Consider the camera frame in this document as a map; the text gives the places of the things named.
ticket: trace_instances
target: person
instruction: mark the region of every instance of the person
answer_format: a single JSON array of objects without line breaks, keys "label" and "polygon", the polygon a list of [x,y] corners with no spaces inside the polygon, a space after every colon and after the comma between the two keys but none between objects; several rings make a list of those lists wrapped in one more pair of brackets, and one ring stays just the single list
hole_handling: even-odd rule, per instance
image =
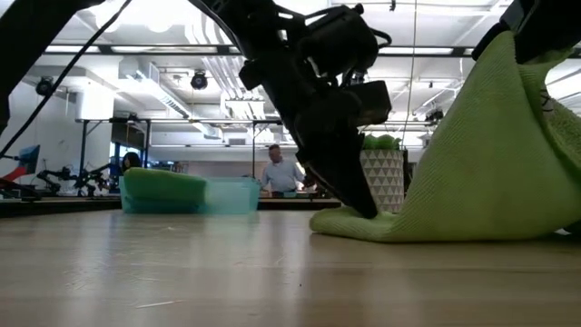
[{"label": "person", "polygon": [[271,162],[262,173],[262,189],[270,184],[272,197],[282,197],[284,193],[296,192],[297,182],[302,183],[305,178],[297,164],[282,158],[281,147],[278,144],[269,147],[269,157]]},{"label": "person", "polygon": [[125,174],[125,172],[128,171],[130,168],[141,166],[142,160],[139,158],[139,154],[136,154],[134,152],[128,152],[123,157],[123,161],[121,163],[121,171],[123,172],[123,174]]}]

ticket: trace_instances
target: ceiling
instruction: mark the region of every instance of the ceiling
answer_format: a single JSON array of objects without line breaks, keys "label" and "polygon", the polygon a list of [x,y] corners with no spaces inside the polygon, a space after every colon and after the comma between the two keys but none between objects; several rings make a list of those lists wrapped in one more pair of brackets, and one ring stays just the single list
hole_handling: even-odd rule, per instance
[{"label": "ceiling", "polygon": [[[97,30],[103,17],[112,14],[119,5],[113,0],[79,12],[54,41],[55,44],[82,44]],[[0,0],[0,8],[11,1]],[[330,5],[355,5],[350,0],[280,0],[279,5],[307,14]],[[487,30],[498,21],[510,4],[509,0],[398,0],[394,11],[390,1],[364,0],[364,19],[369,26],[391,35],[394,46],[405,47],[474,47]],[[99,39],[102,45],[216,45],[230,44],[225,34],[208,17],[187,0],[133,0],[123,13],[120,24]],[[218,104],[224,92],[243,95],[253,100],[263,99],[263,114],[276,111],[262,91],[250,94],[243,90],[235,77],[242,65],[238,56],[200,57],[197,55],[137,55],[134,60],[141,66],[154,64],[160,71],[160,83],[179,101],[197,108],[198,115],[209,118],[224,117]],[[555,68],[547,78],[550,83],[581,68],[581,61],[567,60]],[[422,114],[434,107],[444,110],[451,104],[455,93],[468,76],[474,62],[470,58],[452,57],[380,57],[369,69],[370,80],[384,80],[393,105],[391,120],[405,120],[408,113]],[[208,87],[195,91],[190,80],[195,70],[206,70]],[[128,110],[154,116],[168,114],[169,110],[146,89],[130,87],[127,81],[114,81],[123,96],[116,110]],[[571,100],[567,105],[581,113],[581,101]]]}]

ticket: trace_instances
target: green microfiber towel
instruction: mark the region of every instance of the green microfiber towel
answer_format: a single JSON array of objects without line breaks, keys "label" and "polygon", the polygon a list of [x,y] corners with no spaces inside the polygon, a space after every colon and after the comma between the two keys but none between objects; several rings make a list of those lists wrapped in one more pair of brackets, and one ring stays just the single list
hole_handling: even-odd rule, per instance
[{"label": "green microfiber towel", "polygon": [[125,172],[123,183],[127,196],[156,202],[203,204],[206,180],[182,173],[132,168]]},{"label": "green microfiber towel", "polygon": [[424,153],[400,214],[316,213],[314,232],[373,242],[519,240],[581,219],[581,121],[545,78],[568,52],[517,64],[505,32],[487,47]]}]

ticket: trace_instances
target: wooden table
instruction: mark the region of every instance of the wooden table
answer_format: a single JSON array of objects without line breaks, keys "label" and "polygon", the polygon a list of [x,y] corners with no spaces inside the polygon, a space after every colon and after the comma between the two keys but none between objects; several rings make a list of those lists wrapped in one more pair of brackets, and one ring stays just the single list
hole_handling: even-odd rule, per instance
[{"label": "wooden table", "polygon": [[375,244],[311,213],[0,220],[3,326],[581,326],[579,243]]},{"label": "wooden table", "polygon": [[341,207],[337,199],[271,198],[262,197],[259,210],[318,211]]}]

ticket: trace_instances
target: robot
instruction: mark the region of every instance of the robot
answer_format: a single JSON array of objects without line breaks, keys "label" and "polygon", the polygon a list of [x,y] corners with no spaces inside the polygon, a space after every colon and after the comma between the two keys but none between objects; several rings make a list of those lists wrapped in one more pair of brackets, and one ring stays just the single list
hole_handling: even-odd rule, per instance
[{"label": "robot", "polygon": [[[0,44],[13,49],[4,58],[11,69],[3,73],[0,85],[0,133],[9,118],[8,95],[78,10],[103,1],[63,0],[54,5],[15,0],[9,7],[0,19]],[[361,76],[373,66],[379,49],[389,46],[389,35],[367,26],[362,5],[300,15],[272,0],[189,1],[222,28],[247,59],[240,71],[244,86],[251,90],[262,85],[298,145],[297,159],[307,174],[363,217],[375,217],[377,209],[359,163],[364,136],[358,127],[384,123],[391,103],[384,82],[365,83]],[[496,31],[513,30],[520,60],[534,58],[579,41],[581,25],[574,23],[579,6],[563,0],[515,1]],[[308,18],[318,16],[306,25]],[[475,58],[494,33],[475,49]],[[380,44],[376,36],[386,42]]]},{"label": "robot", "polygon": [[58,196],[61,191],[61,184],[52,181],[49,176],[56,177],[58,181],[74,181],[73,187],[77,189],[77,196],[84,196],[83,189],[86,188],[86,195],[88,197],[94,197],[94,192],[97,188],[102,191],[103,188],[108,186],[108,181],[103,177],[103,171],[114,168],[114,165],[108,163],[92,171],[83,169],[81,174],[77,176],[71,174],[69,168],[63,167],[60,171],[43,170],[36,175],[36,178],[47,184],[48,192],[51,196]]}]

